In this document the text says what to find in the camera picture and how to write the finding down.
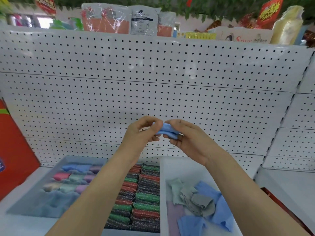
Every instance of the packaged product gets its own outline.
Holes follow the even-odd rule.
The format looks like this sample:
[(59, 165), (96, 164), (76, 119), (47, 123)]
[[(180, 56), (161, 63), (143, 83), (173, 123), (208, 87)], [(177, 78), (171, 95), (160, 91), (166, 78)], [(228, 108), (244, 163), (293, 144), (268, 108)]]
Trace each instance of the packaged product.
[(131, 9), (131, 34), (132, 35), (157, 35), (157, 20), (161, 8), (147, 6), (130, 6)]
[(129, 34), (131, 10), (107, 3), (83, 3), (82, 22), (85, 31)]
[(171, 11), (161, 11), (158, 15), (157, 36), (172, 37), (175, 27), (176, 13)]

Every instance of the blue microfiber cloth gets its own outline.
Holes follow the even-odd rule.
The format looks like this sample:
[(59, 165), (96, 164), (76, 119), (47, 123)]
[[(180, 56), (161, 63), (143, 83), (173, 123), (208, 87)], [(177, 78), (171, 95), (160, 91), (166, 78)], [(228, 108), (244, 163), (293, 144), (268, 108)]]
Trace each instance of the blue microfiber cloth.
[(92, 165), (77, 165), (76, 170), (79, 172), (88, 172)]
[(203, 181), (200, 181), (195, 186), (195, 189), (198, 190), (198, 194), (209, 196), (213, 198), (213, 201), (215, 202), (215, 213), (211, 216), (207, 216), (205, 219), (232, 232), (234, 217), (221, 192), (213, 189)]
[(64, 171), (75, 170), (77, 168), (77, 164), (66, 164), (61, 167)]
[(187, 215), (177, 220), (180, 236), (201, 236), (203, 228), (206, 228), (204, 218)]
[(177, 140), (177, 135), (179, 134), (179, 131), (176, 131), (174, 128), (172, 128), (171, 124), (164, 123), (163, 127), (158, 131), (158, 134), (165, 134), (168, 135), (170, 138)]

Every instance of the pegboard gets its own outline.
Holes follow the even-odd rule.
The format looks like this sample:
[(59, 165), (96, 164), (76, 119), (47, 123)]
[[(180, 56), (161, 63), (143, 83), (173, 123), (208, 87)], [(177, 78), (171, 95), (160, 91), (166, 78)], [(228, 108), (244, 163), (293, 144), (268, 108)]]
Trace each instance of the pegboard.
[(315, 159), (315, 130), (280, 128), (268, 155)]
[(312, 50), (3, 26), (0, 71), (294, 92)]
[(315, 159), (267, 156), (264, 164), (267, 169), (297, 170), (315, 172)]
[(315, 130), (315, 95), (295, 94), (281, 127)]
[(305, 71), (304, 77), (298, 89), (299, 93), (312, 93), (315, 94), (315, 56), (313, 54), (311, 62)]
[[(53, 167), (67, 155), (110, 158), (119, 145), (105, 143), (87, 143), (74, 141), (59, 141), (37, 138), (26, 138), (32, 150), (42, 163), (42, 166)], [(263, 156), (247, 154), (231, 154), (246, 173), (253, 178), (262, 164)], [(179, 149), (145, 147), (140, 155), (140, 161), (159, 163), (161, 156), (187, 157)]]
[[(120, 144), (144, 115), (200, 126), (230, 153), (265, 155), (292, 93), (119, 80), (0, 74), (25, 137)], [(148, 146), (174, 148), (168, 141)]]

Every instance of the red box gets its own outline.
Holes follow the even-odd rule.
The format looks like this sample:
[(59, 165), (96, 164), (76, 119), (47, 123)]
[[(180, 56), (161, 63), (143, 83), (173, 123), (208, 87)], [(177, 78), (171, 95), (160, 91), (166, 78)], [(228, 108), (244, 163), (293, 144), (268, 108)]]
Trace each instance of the red box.
[(38, 167), (39, 161), (0, 100), (0, 200)]

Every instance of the red sign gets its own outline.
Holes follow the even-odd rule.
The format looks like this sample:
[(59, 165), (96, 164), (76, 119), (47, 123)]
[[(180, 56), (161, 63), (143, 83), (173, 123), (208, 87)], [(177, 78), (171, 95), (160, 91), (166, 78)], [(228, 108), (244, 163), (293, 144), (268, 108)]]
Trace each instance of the red sign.
[(262, 5), (262, 9), (257, 18), (257, 24), (264, 26), (277, 19), (283, 0), (270, 0)]
[(34, 0), (36, 5), (49, 15), (56, 15), (56, 7), (53, 0)]

